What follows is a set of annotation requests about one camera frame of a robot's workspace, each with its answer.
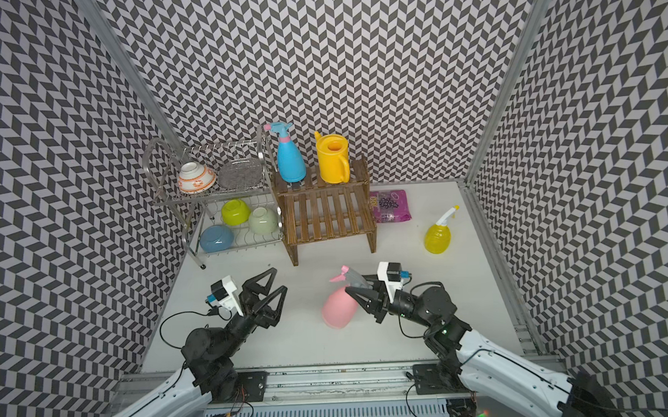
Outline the yellow spray bottle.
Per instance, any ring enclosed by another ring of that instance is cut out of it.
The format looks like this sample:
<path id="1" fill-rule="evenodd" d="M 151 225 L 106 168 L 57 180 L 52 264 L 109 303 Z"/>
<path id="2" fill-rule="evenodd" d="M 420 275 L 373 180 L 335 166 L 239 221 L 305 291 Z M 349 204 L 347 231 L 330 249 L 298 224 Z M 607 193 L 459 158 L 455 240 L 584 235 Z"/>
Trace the yellow spray bottle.
<path id="1" fill-rule="evenodd" d="M 448 221 L 455 216 L 458 210 L 458 205 L 451 207 L 428 229 L 424 239 L 424 247 L 429 253 L 442 254 L 449 248 L 452 234 L 448 227 Z"/>

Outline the blue spray bottle pink cap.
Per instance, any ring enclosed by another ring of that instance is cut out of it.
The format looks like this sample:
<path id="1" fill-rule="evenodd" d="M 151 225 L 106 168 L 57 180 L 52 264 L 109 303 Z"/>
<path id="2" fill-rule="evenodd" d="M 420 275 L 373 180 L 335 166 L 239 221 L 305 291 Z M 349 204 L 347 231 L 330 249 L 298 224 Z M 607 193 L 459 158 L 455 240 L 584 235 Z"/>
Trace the blue spray bottle pink cap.
<path id="1" fill-rule="evenodd" d="M 284 182 L 295 184 L 306 178 L 306 165 L 301 152 L 290 137 L 292 126 L 292 123 L 277 122 L 264 124 L 263 129 L 278 136 L 278 171 Z"/>

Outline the yellow watering can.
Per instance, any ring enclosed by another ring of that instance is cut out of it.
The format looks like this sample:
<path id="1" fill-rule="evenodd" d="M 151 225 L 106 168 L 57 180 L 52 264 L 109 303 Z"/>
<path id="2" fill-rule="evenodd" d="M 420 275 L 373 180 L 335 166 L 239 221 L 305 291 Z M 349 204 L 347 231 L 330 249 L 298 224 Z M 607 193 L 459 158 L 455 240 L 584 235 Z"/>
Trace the yellow watering can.
<path id="1" fill-rule="evenodd" d="M 321 179 L 327 184 L 347 184 L 351 174 L 348 140 L 336 134 L 323 136 L 319 131 L 314 138 Z"/>

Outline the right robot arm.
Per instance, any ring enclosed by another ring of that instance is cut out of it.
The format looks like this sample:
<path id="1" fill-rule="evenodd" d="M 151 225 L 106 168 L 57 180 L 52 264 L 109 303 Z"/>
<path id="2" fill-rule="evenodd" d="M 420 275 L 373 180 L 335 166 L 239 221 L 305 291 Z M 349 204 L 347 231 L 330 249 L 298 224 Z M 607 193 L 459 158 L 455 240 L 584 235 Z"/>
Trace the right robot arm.
<path id="1" fill-rule="evenodd" d="M 524 417 L 620 417 L 621 412 L 597 379 L 554 372 L 502 348 L 466 321 L 439 281 L 406 289 L 410 274 L 365 275 L 348 269 L 342 286 L 324 303 L 321 316 L 341 329 L 358 310 L 382 323 L 389 315 L 421 325 L 421 339 L 439 359 L 442 386 L 450 391 L 491 397 Z"/>

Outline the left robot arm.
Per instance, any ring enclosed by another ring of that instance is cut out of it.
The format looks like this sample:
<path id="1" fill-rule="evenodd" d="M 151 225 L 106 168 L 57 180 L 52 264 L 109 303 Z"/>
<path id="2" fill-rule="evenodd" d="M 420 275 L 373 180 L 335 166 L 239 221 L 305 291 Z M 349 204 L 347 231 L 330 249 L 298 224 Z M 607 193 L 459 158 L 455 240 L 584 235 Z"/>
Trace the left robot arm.
<path id="1" fill-rule="evenodd" d="M 213 401 L 235 397 L 238 373 L 232 357 L 259 327 L 281 319 L 287 287 L 274 289 L 271 267 L 236 287 L 231 277 L 212 284 L 207 304 L 235 315 L 221 327 L 196 328 L 181 347 L 183 363 L 163 384 L 112 417 L 187 417 Z"/>

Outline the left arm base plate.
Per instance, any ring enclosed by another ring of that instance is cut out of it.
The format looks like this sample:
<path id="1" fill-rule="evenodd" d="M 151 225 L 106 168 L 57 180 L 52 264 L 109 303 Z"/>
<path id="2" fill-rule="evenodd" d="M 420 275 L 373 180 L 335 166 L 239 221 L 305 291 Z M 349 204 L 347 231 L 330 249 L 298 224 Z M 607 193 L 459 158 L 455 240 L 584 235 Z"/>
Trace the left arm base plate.
<path id="1" fill-rule="evenodd" d="M 223 397 L 223 401 L 228 403 L 233 403 L 234 400 L 250 403 L 262 402 L 267 390 L 268 377 L 268 372 L 265 370 L 239 372 L 228 393 Z"/>

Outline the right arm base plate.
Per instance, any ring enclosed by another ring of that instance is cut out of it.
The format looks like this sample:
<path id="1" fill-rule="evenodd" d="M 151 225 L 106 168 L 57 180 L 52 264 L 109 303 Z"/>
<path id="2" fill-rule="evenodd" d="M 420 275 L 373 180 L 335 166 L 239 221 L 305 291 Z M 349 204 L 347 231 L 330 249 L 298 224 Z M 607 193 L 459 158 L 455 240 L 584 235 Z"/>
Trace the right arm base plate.
<path id="1" fill-rule="evenodd" d="M 418 395 L 466 393 L 460 378 L 451 375 L 439 364 L 419 363 L 412 366 L 414 389 Z"/>

